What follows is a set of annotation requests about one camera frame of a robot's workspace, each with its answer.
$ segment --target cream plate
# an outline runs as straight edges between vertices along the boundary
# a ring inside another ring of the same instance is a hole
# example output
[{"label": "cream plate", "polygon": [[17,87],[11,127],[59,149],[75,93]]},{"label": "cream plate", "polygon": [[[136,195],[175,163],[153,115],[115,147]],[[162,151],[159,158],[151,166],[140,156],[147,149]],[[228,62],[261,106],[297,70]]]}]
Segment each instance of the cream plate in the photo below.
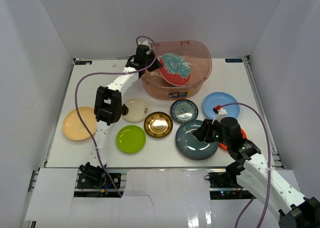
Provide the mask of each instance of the cream plate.
[{"label": "cream plate", "polygon": [[[91,107],[79,107],[80,115],[89,128],[89,131],[94,134],[96,132],[96,116],[94,109]],[[76,109],[72,110],[66,115],[62,124],[62,131],[66,137],[74,141],[82,141],[90,137],[88,131],[81,123]]]},{"label": "cream plate", "polygon": [[147,117],[149,111],[149,104],[144,99],[133,98],[129,99],[124,103],[128,109],[129,113],[124,115],[128,122],[139,122]]}]

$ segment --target dark gray plate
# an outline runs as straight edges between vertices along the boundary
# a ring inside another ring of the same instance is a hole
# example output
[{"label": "dark gray plate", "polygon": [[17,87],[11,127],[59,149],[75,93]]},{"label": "dark gray plate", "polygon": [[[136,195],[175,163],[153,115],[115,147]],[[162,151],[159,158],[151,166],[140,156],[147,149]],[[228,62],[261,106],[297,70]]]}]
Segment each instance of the dark gray plate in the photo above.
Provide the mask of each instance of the dark gray plate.
[{"label": "dark gray plate", "polygon": [[182,124],[175,134],[175,143],[178,150],[187,158],[202,161],[212,157],[217,149],[218,142],[206,143],[199,141],[192,132],[201,127],[203,121],[191,120]]}]

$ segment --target yellow-orange plate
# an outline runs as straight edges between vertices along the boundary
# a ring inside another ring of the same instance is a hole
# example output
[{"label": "yellow-orange plate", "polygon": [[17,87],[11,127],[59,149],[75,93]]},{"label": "yellow-orange plate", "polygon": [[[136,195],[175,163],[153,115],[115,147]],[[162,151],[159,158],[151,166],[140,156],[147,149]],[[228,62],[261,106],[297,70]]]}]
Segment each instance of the yellow-orange plate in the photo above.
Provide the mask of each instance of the yellow-orange plate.
[{"label": "yellow-orange plate", "polygon": [[164,112],[154,112],[144,120],[144,129],[152,137],[162,138],[172,131],[171,117]]},{"label": "yellow-orange plate", "polygon": [[[90,132],[94,134],[97,126],[94,109],[91,107],[82,106],[79,107],[79,112]],[[66,137],[74,141],[82,141],[90,137],[88,131],[81,123],[76,109],[72,110],[64,118],[62,131]]]}]

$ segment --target orange plate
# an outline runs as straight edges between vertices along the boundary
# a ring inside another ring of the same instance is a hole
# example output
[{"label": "orange plate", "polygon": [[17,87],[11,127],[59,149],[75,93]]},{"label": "orange plate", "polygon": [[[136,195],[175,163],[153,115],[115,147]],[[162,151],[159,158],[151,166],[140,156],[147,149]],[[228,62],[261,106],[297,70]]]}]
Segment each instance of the orange plate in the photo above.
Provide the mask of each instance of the orange plate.
[{"label": "orange plate", "polygon": [[[245,133],[245,131],[244,131],[243,129],[241,129],[241,133],[242,133],[242,135],[243,135],[243,138],[246,139],[246,138],[247,138],[247,135],[246,135],[246,133]],[[219,143],[219,147],[221,147],[222,149],[224,149],[224,150],[227,151],[227,146],[226,146],[226,145]]]},{"label": "orange plate", "polygon": [[[94,134],[97,126],[94,109],[91,107],[82,106],[79,107],[79,112],[90,132]],[[66,137],[74,141],[82,141],[90,137],[88,131],[81,123],[76,109],[72,110],[64,118],[62,131]]]}]

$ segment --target plastic tub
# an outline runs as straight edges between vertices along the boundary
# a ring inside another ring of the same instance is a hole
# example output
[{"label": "plastic tub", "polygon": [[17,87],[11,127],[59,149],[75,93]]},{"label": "plastic tub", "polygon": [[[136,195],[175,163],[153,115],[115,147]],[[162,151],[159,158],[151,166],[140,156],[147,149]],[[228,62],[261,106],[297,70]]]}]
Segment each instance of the plastic tub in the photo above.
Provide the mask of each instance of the plastic tub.
[{"label": "plastic tub", "polygon": [[178,100],[194,96],[208,79],[212,70],[212,59],[207,47],[198,41],[178,41],[157,43],[158,60],[166,53],[174,53],[185,59],[191,69],[191,80],[185,86],[173,86],[160,74],[159,70],[146,71],[142,77],[145,91],[160,100]]}]

